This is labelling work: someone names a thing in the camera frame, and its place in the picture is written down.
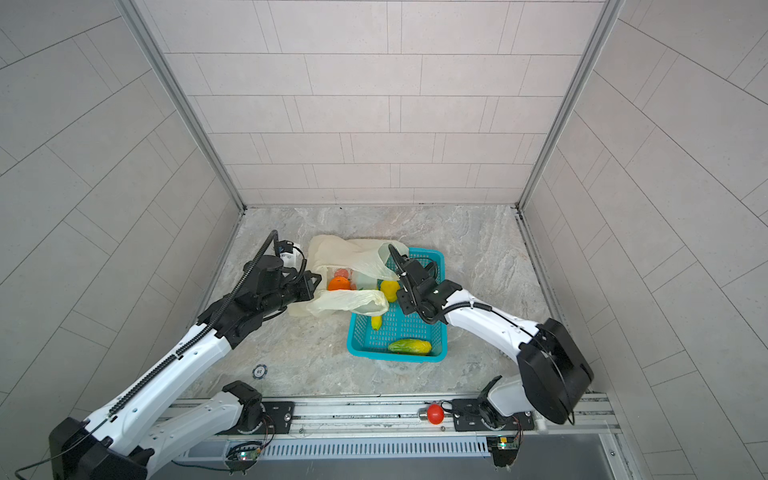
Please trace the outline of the orange fruit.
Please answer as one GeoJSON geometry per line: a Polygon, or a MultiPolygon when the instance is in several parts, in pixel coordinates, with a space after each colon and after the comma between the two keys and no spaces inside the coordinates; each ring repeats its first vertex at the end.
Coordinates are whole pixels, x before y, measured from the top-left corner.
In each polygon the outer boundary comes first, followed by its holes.
{"type": "Polygon", "coordinates": [[[347,277],[343,276],[335,276],[333,277],[327,285],[328,291],[349,291],[354,290],[354,287],[352,286],[351,281],[347,277]]]}

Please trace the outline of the yellow lemon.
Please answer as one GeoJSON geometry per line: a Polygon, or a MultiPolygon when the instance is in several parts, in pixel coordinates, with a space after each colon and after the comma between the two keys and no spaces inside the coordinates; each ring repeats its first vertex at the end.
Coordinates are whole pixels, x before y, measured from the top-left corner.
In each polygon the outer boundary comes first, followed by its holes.
{"type": "Polygon", "coordinates": [[[401,286],[397,281],[384,280],[380,283],[379,290],[384,294],[389,303],[394,303],[398,299],[398,291],[401,286]]]}

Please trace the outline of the circuit board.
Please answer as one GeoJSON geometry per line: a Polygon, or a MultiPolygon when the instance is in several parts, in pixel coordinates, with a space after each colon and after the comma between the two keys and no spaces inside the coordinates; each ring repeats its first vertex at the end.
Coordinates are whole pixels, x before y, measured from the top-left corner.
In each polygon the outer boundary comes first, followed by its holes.
{"type": "Polygon", "coordinates": [[[248,441],[232,446],[226,455],[228,462],[256,462],[261,455],[264,443],[248,441]]]}
{"type": "Polygon", "coordinates": [[[511,467],[520,450],[520,440],[517,437],[487,437],[488,452],[497,468],[511,467]]]}

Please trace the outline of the green cucumber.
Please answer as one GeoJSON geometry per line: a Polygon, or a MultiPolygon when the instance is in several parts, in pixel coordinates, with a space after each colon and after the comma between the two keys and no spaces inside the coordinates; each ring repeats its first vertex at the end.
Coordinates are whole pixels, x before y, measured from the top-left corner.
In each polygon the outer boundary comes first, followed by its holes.
{"type": "Polygon", "coordinates": [[[401,339],[388,345],[387,350],[401,355],[427,355],[432,350],[432,344],[419,339],[401,339]]]}

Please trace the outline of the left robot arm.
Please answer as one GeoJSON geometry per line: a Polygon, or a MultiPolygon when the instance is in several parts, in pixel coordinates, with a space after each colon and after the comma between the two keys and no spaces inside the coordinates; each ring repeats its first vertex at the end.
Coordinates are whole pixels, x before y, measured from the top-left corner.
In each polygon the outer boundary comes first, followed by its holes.
{"type": "Polygon", "coordinates": [[[184,451],[232,428],[251,432],[261,395],[242,381],[226,385],[192,411],[159,423],[199,376],[264,322],[313,299],[322,277],[304,252],[272,231],[227,295],[197,318],[180,343],[130,387],[84,420],[67,418],[49,435],[55,479],[147,479],[184,451]]]}

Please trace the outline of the teal plastic basket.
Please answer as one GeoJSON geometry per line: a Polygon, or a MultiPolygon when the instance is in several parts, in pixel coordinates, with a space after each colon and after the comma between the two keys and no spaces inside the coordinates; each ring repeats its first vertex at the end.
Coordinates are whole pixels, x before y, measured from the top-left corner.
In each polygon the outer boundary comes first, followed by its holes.
{"type": "Polygon", "coordinates": [[[368,316],[351,315],[347,335],[350,354],[372,360],[411,363],[438,363],[447,355],[447,326],[442,323],[428,325],[416,313],[405,315],[397,302],[391,303],[389,310],[383,314],[379,330],[371,327],[370,320],[368,316]],[[431,350],[425,355],[388,350],[390,344],[404,339],[429,342],[431,350]]]}

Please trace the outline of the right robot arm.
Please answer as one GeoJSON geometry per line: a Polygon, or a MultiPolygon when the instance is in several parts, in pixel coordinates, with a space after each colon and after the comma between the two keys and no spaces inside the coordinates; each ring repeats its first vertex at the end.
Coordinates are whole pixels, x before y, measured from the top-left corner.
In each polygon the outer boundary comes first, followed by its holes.
{"type": "Polygon", "coordinates": [[[464,329],[515,361],[519,376],[497,377],[481,391],[477,415],[500,429],[517,413],[537,412],[555,424],[575,421],[574,410],[594,379],[565,326],[549,318],[537,323],[515,317],[473,296],[461,285],[439,281],[433,269],[389,245],[401,290],[398,303],[427,324],[464,329]]]}

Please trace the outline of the left circuit board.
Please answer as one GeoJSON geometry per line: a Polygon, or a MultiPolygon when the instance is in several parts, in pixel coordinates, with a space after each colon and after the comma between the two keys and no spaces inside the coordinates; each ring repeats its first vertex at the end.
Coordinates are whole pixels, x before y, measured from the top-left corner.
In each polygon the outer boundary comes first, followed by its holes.
{"type": "Polygon", "coordinates": [[[228,462],[256,462],[261,455],[264,443],[248,441],[232,446],[226,455],[228,462]]]}

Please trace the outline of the aluminium mounting rail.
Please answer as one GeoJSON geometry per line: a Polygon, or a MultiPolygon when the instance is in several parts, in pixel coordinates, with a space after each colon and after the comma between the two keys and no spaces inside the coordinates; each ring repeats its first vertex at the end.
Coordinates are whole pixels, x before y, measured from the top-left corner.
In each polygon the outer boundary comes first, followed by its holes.
{"type": "Polygon", "coordinates": [[[197,444],[215,435],[253,435],[258,439],[382,438],[421,436],[506,436],[518,434],[593,434],[618,431],[614,409],[603,394],[583,397],[574,424],[555,424],[539,413],[515,414],[500,429],[491,429],[477,415],[477,400],[441,401],[434,396],[350,396],[240,400],[218,393],[207,400],[179,400],[166,410],[129,406],[108,416],[101,430],[114,446],[148,446],[162,439],[197,444]],[[418,417],[429,404],[445,411],[441,425],[418,417]]]}

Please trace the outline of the red emergency stop button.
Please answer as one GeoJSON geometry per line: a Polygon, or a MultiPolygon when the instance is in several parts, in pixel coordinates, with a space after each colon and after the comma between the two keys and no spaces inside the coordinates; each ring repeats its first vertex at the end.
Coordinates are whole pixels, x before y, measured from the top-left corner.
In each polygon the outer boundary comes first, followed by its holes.
{"type": "Polygon", "coordinates": [[[429,404],[418,411],[418,417],[432,425],[441,425],[445,418],[445,411],[439,404],[429,404]]]}

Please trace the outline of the right circuit board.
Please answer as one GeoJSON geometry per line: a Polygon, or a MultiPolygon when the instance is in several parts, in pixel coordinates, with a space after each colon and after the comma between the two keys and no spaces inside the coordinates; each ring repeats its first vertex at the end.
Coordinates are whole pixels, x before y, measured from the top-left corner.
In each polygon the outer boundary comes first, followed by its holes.
{"type": "Polygon", "coordinates": [[[520,450],[520,440],[517,437],[487,437],[488,452],[497,468],[511,467],[520,450]]]}

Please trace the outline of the cream plastic bag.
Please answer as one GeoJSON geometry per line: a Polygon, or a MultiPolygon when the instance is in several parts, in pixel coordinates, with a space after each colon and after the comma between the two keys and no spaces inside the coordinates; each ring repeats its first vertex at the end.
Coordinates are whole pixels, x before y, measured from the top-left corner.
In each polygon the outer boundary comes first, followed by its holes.
{"type": "Polygon", "coordinates": [[[379,290],[384,280],[396,281],[398,275],[387,266],[389,248],[394,247],[407,256],[409,248],[395,240],[350,239],[334,235],[318,235],[308,247],[308,269],[322,276],[314,298],[287,307],[294,317],[324,317],[337,312],[349,312],[364,316],[380,316],[386,313],[390,303],[379,290]],[[337,269],[348,269],[354,290],[328,291],[328,282],[337,269]]]}

